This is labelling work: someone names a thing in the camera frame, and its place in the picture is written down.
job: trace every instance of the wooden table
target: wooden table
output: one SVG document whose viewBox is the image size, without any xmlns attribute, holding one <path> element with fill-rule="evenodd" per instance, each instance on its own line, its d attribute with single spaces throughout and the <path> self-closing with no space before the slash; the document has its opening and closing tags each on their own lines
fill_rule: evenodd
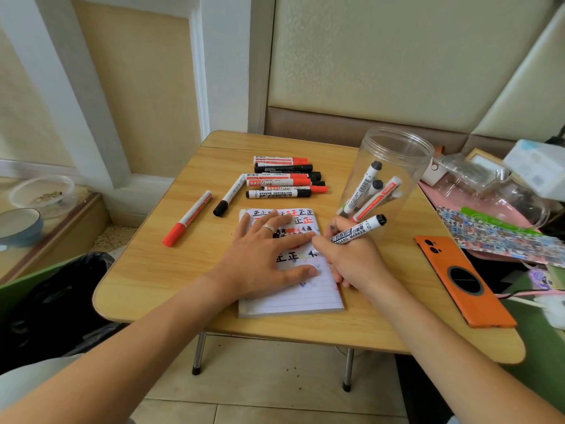
<svg viewBox="0 0 565 424">
<path fill-rule="evenodd" d="M 254 155 L 306 157 L 322 172 L 330 192 L 307 200 L 250 201 L 240 191 L 224 217 L 215 217 L 212 210 L 238 176 L 251 171 Z M 210 134 L 98 286 L 96 309 L 110 320 L 131 322 L 173 296 L 219 260 L 230 244 L 242 208 L 311 207 L 325 227 L 335 215 L 356 155 L 355 148 L 330 144 L 224 131 Z M 207 189 L 212 191 L 212 201 L 173 248 L 165 247 L 161 243 L 165 235 Z M 416 298 L 486 355 L 499 363 L 521 362 L 526 352 L 514 329 L 467 326 L 414 242 L 415 235 L 449 235 L 419 188 L 379 243 L 386 263 Z M 341 313 L 238 319 L 233 304 L 206 329 L 408 353 L 389 323 L 358 291 L 342 289 L 341 294 L 345 305 Z"/>
</svg>

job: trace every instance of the table leg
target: table leg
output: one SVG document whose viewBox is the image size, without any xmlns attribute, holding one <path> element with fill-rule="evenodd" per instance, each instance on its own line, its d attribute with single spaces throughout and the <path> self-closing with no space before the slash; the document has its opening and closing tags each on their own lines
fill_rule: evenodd
<svg viewBox="0 0 565 424">
<path fill-rule="evenodd" d="M 202 363 L 202 354 L 204 353 L 205 341 L 206 341 L 206 331 L 203 330 L 198 335 L 198 344 L 196 345 L 196 353 L 194 353 L 194 365 L 192 366 L 193 375 L 200 375 L 200 364 Z"/>
<path fill-rule="evenodd" d="M 349 393 L 351 391 L 351 372 L 353 372 L 353 356 L 355 349 L 348 348 L 348 361 L 345 364 L 345 378 L 343 378 L 343 391 Z"/>
</svg>

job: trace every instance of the lined paper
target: lined paper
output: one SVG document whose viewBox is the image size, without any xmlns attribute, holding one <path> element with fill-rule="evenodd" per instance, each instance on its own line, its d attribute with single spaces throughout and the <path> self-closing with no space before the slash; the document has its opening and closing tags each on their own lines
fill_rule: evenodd
<svg viewBox="0 0 565 424">
<path fill-rule="evenodd" d="M 251 215 L 249 226 L 261 216 L 272 210 L 252 208 L 241 210 L 240 219 L 245 213 Z M 280 214 L 292 214 L 291 223 L 282 226 L 275 237 L 295 235 L 314 231 L 318 235 L 320 229 L 309 208 L 287 208 L 277 210 Z M 282 252 L 277 258 L 280 270 L 291 269 L 301 264 L 311 264 L 318 269 L 318 275 L 299 285 L 260 299 L 242 299 L 239 301 L 239 317 L 258 317 L 261 315 L 308 314 L 343 311 L 339 289 L 333 280 L 331 270 L 323 256 L 318 256 L 312 243 L 301 245 L 293 250 Z"/>
</svg>

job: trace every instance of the forearm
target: forearm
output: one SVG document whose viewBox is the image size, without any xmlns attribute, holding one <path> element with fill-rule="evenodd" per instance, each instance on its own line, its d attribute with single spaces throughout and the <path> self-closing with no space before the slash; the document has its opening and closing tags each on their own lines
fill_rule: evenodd
<svg viewBox="0 0 565 424">
<path fill-rule="evenodd" d="M 462 423 L 564 422 L 554 407 L 512 378 L 396 281 L 369 296 Z"/>
<path fill-rule="evenodd" d="M 0 414 L 0 421 L 123 424 L 180 351 L 229 303 L 215 280 L 194 280 Z"/>
</svg>

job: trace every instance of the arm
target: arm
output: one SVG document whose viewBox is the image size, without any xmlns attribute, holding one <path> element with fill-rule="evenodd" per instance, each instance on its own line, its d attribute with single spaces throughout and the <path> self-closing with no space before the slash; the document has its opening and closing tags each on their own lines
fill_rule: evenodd
<svg viewBox="0 0 565 424">
<path fill-rule="evenodd" d="M 180 351 L 223 308 L 241 297 L 262 296 L 316 275 L 313 266 L 279 271 L 279 252 L 313 234 L 273 239 L 292 219 L 270 213 L 246 234 L 240 221 L 222 260 L 158 306 L 0 414 L 0 422 L 123 424 Z"/>
<path fill-rule="evenodd" d="M 369 235 L 345 245 L 329 237 L 355 223 L 335 218 L 313 239 L 334 279 L 355 286 L 378 308 L 463 423 L 565 423 L 553 406 L 522 385 L 416 300 L 386 267 Z"/>
</svg>

